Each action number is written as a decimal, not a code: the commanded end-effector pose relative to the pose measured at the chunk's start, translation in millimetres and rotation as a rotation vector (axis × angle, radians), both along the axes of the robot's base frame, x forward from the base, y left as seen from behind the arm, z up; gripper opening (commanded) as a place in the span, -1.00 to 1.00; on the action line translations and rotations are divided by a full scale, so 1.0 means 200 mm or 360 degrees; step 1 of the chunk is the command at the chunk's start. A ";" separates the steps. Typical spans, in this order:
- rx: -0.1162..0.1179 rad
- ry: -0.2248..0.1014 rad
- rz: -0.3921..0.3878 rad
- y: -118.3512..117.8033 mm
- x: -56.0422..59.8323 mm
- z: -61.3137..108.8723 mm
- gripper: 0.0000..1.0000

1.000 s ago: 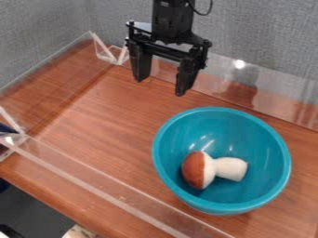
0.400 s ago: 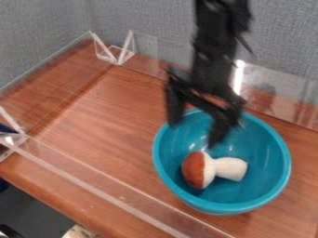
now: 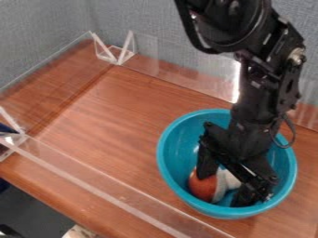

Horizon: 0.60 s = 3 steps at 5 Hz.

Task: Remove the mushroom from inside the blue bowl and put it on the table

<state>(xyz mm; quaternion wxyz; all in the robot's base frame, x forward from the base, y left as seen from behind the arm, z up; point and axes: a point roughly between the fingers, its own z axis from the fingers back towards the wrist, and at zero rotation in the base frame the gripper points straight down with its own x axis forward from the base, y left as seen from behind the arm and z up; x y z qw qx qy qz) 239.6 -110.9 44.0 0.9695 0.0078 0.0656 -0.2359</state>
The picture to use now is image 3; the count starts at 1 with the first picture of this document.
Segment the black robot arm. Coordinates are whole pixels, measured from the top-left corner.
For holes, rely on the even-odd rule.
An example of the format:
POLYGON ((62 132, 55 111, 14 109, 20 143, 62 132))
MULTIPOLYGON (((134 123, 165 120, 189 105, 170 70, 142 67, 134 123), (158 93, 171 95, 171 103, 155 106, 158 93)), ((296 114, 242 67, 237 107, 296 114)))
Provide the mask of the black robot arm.
POLYGON ((197 180, 217 184, 193 192, 217 203, 226 171, 238 180, 231 206, 245 207, 273 197, 278 175, 266 153, 280 142, 280 127, 301 99, 300 78, 308 61, 305 39, 273 7, 271 0, 174 0, 189 41, 206 54, 231 53, 241 64, 238 102, 223 128, 203 123, 197 180))

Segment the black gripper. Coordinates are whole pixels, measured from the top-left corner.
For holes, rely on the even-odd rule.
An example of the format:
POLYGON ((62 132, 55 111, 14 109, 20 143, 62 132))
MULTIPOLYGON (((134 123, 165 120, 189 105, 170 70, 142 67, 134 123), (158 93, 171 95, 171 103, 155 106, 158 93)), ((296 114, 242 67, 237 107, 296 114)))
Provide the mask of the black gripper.
POLYGON ((278 183, 266 153, 271 136, 258 126, 245 128, 231 121, 227 128, 213 122, 203 123, 199 138, 197 176, 207 179, 218 169, 227 169, 242 185, 234 195, 231 206, 245 207, 263 202, 278 183))

